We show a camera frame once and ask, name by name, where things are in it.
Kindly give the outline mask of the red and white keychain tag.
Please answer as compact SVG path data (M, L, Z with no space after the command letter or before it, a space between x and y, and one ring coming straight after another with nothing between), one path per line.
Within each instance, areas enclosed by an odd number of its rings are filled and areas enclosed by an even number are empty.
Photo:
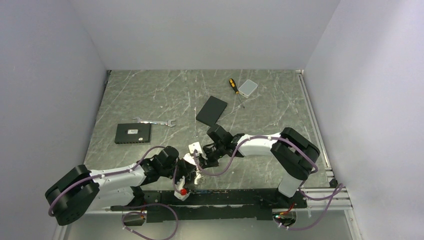
M200 187L203 184L203 182L204 182L203 172L198 167L196 167L193 183L196 187Z

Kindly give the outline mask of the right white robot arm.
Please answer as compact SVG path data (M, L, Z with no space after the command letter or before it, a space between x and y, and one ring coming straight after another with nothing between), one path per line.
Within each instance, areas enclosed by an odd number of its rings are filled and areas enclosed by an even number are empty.
M320 150L291 127L269 135L232 135L220 125L214 125L207 135L213 141L211 144L203 147L191 145L190 150L195 163L202 169L217 167L223 156L229 156L231 160L246 156L273 156L284 169L275 194L276 203L282 208L295 201L298 188L319 170L316 162Z

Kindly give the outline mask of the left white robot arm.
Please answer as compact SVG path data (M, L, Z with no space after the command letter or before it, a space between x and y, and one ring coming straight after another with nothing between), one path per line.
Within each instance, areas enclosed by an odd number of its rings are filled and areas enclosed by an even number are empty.
M191 154L179 157L172 146L159 146L160 152L128 166L90 170L84 164L72 168L45 192L48 215L60 226L78 220L87 211L137 210L148 203L142 186L169 178L177 198L185 200L187 185L196 176L197 165Z

